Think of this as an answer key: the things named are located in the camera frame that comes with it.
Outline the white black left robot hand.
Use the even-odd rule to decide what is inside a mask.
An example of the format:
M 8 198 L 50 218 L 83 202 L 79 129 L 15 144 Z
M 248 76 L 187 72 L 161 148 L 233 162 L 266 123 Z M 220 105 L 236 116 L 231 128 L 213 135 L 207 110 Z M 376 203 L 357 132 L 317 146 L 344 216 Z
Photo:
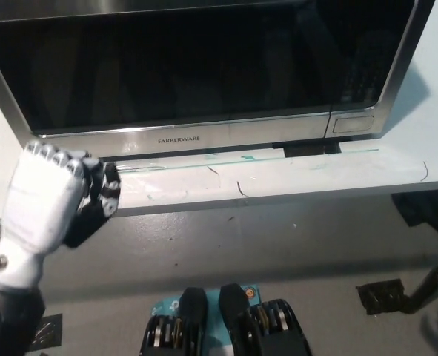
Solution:
M 0 219 L 0 289 L 24 293 L 37 287 L 46 256 L 93 236 L 116 213 L 120 192 L 115 163 L 28 142 Z

